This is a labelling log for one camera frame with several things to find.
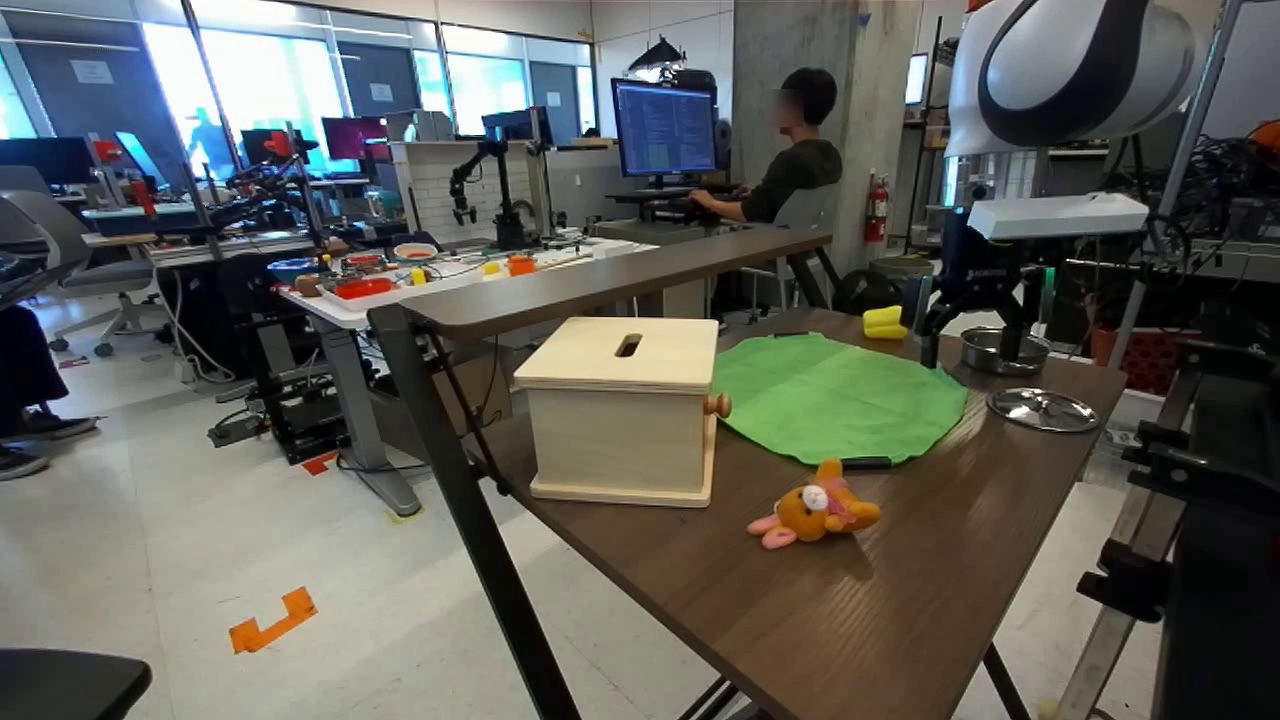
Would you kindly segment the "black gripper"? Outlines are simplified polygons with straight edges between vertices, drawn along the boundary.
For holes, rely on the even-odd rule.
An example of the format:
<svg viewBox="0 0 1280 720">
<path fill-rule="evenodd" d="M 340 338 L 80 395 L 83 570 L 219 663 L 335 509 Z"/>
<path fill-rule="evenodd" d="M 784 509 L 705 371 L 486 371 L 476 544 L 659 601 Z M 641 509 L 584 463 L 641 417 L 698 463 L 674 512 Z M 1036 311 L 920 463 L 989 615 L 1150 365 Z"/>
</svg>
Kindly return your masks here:
<svg viewBox="0 0 1280 720">
<path fill-rule="evenodd" d="M 1007 359 L 1039 365 L 1032 335 L 1039 311 L 1045 261 L 1020 243 L 989 243 L 962 215 L 942 225 L 935 308 L 920 322 L 920 365 L 935 369 L 938 331 L 961 311 L 999 311 L 1007 319 Z"/>
</svg>

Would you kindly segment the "black small robot arm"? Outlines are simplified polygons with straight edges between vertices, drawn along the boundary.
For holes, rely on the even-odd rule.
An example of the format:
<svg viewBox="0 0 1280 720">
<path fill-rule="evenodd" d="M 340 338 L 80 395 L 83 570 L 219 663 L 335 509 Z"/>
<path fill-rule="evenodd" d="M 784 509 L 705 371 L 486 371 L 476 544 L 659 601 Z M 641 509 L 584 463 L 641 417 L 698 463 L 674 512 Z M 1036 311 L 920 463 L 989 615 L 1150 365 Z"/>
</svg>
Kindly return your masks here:
<svg viewBox="0 0 1280 720">
<path fill-rule="evenodd" d="M 497 190 L 493 190 L 493 243 L 501 253 L 517 253 L 517 247 L 529 243 L 529 229 L 523 229 L 523 221 L 517 210 L 517 201 L 510 201 L 507 143 L 505 141 L 480 141 L 476 153 L 447 171 L 450 221 L 455 225 L 476 225 L 480 221 L 480 202 L 473 201 L 473 177 L 483 164 L 493 164 L 493 180 L 497 180 Z"/>
</svg>

